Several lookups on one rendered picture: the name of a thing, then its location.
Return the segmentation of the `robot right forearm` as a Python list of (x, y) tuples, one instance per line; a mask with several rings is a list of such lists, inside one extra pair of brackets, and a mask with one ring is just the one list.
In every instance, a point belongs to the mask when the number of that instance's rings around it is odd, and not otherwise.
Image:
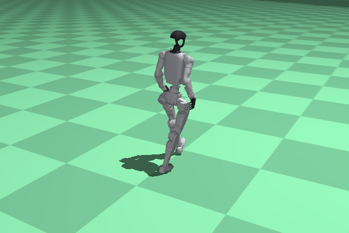
[(185, 86), (184, 89), (186, 90), (186, 93), (187, 93), (188, 97), (190, 98), (190, 100), (192, 98), (196, 99), (196, 95), (194, 94), (194, 91), (192, 90), (192, 85), (191, 85), (190, 78), (187, 79), (186, 84), (187, 84), (187, 86)]

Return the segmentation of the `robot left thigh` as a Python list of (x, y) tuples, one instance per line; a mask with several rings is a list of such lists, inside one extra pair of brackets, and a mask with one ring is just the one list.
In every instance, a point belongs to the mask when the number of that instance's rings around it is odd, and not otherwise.
[(158, 98), (158, 102), (160, 104), (163, 105), (163, 108), (165, 109), (168, 118), (170, 120), (169, 124), (170, 124), (170, 128), (174, 128), (175, 127), (175, 122), (176, 122), (176, 114), (175, 114), (175, 108), (174, 105), (170, 105), (168, 103), (165, 102), (165, 93), (163, 92), (159, 98)]

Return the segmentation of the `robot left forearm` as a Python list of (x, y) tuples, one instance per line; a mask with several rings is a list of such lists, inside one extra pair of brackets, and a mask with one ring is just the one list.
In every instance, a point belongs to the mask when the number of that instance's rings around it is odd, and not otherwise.
[(155, 80), (156, 80), (156, 82), (158, 83), (158, 85), (159, 85), (159, 88), (161, 88), (162, 89), (162, 91), (166, 91), (167, 89), (166, 89), (166, 87), (165, 87), (165, 83), (164, 83), (164, 81), (163, 81), (163, 78), (158, 78), (158, 77), (155, 77)]

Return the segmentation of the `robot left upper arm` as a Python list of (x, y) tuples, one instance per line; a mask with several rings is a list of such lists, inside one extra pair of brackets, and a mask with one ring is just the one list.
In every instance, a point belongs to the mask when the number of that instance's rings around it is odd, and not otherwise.
[(155, 73), (154, 73), (155, 77), (158, 77), (160, 79), (164, 76), (164, 73), (162, 72), (162, 69), (164, 67), (165, 52), (166, 51), (161, 51), (159, 53), (159, 59), (158, 59), (158, 62), (157, 62), (157, 67), (156, 67)]

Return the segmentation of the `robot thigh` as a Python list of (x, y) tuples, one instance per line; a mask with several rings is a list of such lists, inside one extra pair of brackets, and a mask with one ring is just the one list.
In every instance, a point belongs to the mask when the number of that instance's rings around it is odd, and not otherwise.
[(174, 128), (175, 127), (175, 122), (176, 122), (176, 114), (175, 114), (175, 108), (174, 105), (170, 105), (168, 103), (165, 102), (165, 93), (163, 92), (159, 98), (158, 98), (158, 102), (160, 104), (163, 105), (163, 108), (165, 109), (168, 118), (170, 120), (169, 124), (170, 124), (170, 128)]
[(177, 109), (179, 111), (177, 112), (174, 129), (173, 131), (170, 131), (168, 134), (168, 139), (170, 141), (173, 141), (173, 137), (175, 136), (175, 134), (181, 134), (189, 115), (190, 103), (183, 98), (178, 98)]

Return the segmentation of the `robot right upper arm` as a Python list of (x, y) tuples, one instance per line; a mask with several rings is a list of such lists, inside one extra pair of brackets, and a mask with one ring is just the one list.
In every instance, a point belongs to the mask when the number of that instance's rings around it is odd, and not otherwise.
[(194, 64), (194, 59), (188, 55), (184, 55), (183, 62), (184, 70), (183, 70), (183, 78), (181, 79), (182, 85), (187, 85), (186, 81), (189, 78), (189, 75), (191, 74), (192, 65)]

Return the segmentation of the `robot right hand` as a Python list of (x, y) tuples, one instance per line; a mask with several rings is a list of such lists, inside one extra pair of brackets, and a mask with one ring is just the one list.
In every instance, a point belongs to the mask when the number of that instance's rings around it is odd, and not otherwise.
[(195, 107), (195, 100), (196, 100), (195, 98), (192, 98), (192, 99), (191, 99), (191, 102), (190, 102), (190, 103), (192, 103), (192, 104), (190, 105), (190, 106), (191, 106), (191, 107), (190, 107), (190, 108), (191, 108), (190, 110), (192, 110), (192, 109)]

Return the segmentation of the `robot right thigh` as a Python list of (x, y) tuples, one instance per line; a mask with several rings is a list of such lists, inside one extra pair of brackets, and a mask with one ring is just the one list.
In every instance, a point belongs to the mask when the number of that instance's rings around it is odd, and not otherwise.
[(175, 134), (181, 134), (189, 115), (190, 103), (183, 98), (178, 98), (177, 109), (179, 111), (177, 112), (174, 129), (173, 131), (170, 131), (168, 134), (168, 139), (170, 141), (173, 141), (173, 137), (175, 136)]

